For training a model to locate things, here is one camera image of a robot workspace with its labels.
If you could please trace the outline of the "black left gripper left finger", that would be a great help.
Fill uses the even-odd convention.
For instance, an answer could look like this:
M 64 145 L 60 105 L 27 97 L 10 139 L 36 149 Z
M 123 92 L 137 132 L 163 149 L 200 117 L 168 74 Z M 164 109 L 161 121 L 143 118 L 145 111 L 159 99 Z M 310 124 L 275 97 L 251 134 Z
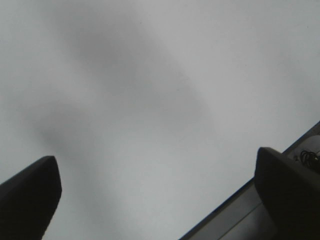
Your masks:
M 62 196 L 57 160 L 44 156 L 0 185 L 0 238 L 41 240 Z

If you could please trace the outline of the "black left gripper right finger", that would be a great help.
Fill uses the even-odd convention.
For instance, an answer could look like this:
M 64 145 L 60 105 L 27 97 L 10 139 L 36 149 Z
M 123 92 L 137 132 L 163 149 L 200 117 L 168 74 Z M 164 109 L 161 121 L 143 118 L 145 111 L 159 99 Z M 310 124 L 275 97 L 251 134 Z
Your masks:
M 320 175 L 270 148 L 258 149 L 254 185 L 279 240 L 320 238 Z

